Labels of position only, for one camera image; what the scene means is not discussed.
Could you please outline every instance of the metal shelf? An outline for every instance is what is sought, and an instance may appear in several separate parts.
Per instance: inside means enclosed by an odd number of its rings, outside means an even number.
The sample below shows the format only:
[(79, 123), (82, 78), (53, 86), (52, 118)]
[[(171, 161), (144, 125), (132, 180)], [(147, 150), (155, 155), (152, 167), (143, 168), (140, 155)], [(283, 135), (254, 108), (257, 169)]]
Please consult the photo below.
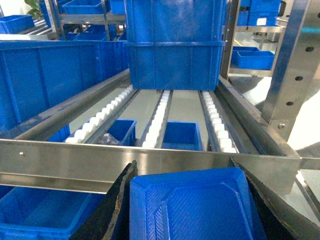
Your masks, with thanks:
[(282, 33), (284, 26), (236, 26), (235, 32), (238, 33)]
[(243, 75), (255, 75), (259, 77), (271, 77), (272, 71), (271, 70), (259, 70), (259, 69), (242, 69), (231, 67), (229, 69), (230, 74), (243, 74)]
[[(124, 15), (116, 15), (111, 12), (107, 13), (106, 19), (108, 24), (126, 22)], [(103, 14), (61, 14), (60, 20), (63, 24), (105, 24), (105, 16)]]

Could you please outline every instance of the stacked blue crate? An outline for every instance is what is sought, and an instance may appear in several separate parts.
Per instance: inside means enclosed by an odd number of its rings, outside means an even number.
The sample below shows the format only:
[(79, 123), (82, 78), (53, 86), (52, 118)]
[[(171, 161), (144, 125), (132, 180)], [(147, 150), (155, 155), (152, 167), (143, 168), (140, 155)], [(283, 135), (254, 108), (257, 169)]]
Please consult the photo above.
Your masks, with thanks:
[(248, 26), (275, 26), (281, 0), (251, 0)]
[(133, 87), (214, 90), (224, 46), (225, 4), (225, 0), (125, 1)]

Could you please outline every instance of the blue crate wall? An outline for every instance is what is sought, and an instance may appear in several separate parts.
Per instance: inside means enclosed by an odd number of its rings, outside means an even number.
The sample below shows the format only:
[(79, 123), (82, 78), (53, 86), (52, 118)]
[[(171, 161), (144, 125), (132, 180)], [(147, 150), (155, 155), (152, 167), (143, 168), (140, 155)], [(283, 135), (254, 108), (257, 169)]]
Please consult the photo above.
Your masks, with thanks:
[(0, 42), (0, 132), (97, 84), (95, 49), (92, 42)]

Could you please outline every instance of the shelving rack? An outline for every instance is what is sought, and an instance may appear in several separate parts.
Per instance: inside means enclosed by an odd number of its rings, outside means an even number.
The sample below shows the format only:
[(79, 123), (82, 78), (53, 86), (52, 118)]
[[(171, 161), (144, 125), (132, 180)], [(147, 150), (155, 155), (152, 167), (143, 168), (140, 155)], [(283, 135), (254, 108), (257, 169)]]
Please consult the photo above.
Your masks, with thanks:
[[(286, 27), (284, 26), (237, 26), (238, 16), (241, 6), (241, 0), (233, 0), (229, 3), (229, 21), (225, 29), (225, 47), (224, 54), (221, 63), (221, 76), (225, 79), (229, 79), (229, 74), (243, 74), (253, 75), (260, 77), (271, 77), (279, 56), (279, 50), (282, 45)], [(277, 48), (274, 54), (274, 61), (270, 70), (259, 69), (241, 69), (231, 64), (231, 56), (234, 48), (234, 41), (236, 33), (262, 33), (262, 42), (267, 33), (280, 33)]]
[[(111, 11), (109, 12), (107, 11), (105, 0), (101, 0), (103, 14), (65, 14), (65, 13), (59, 14), (57, 0), (53, 0), (53, 4), (51, 0), (44, 0), (44, 2), (45, 2), (45, 6), (47, 8), (47, 12), (51, 22), (52, 31), (56, 35), (57, 39), (59, 39), (60, 37), (65, 38), (65, 34), (63, 31), (63, 26), (65, 24), (104, 25), (105, 32), (106, 32), (106, 39), (110, 41), (109, 25), (110, 24), (124, 25), (126, 23), (125, 15), (113, 14)], [(53, 14), (54, 8), (57, 10), (56, 11), (57, 18)]]

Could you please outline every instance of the blue tray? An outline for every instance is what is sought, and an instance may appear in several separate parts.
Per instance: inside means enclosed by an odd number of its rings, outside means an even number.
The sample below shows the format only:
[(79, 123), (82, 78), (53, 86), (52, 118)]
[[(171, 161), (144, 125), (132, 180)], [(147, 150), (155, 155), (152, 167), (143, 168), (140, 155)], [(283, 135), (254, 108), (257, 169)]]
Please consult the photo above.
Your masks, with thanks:
[(235, 64), (240, 69), (270, 70), (274, 59), (270, 51), (238, 51)]
[(202, 151), (203, 146), (198, 123), (169, 121), (166, 125), (161, 148)]
[(230, 167), (135, 177), (130, 183), (130, 239), (266, 236), (245, 174)]
[(120, 146), (134, 146), (136, 142), (136, 120), (117, 119), (107, 133), (111, 134), (120, 143)]
[(63, 5), (62, 8), (64, 9), (66, 14), (104, 13), (101, 0), (72, 0), (71, 2)]
[(31, 15), (0, 17), (0, 34), (18, 34), (35, 26)]

